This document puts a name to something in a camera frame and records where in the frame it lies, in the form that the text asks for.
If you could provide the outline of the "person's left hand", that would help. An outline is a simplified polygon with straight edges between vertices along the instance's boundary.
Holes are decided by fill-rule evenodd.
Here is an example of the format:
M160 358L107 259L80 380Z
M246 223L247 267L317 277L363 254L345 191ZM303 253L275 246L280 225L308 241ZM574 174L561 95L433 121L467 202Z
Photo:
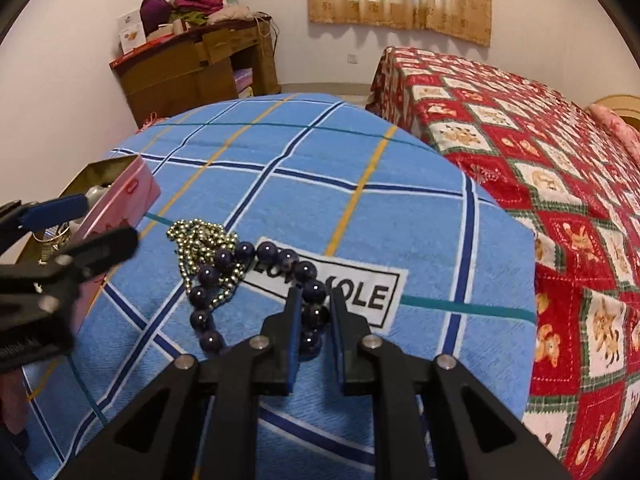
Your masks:
M1 421L11 434L20 434L28 417L27 393L21 370L11 370L0 378Z

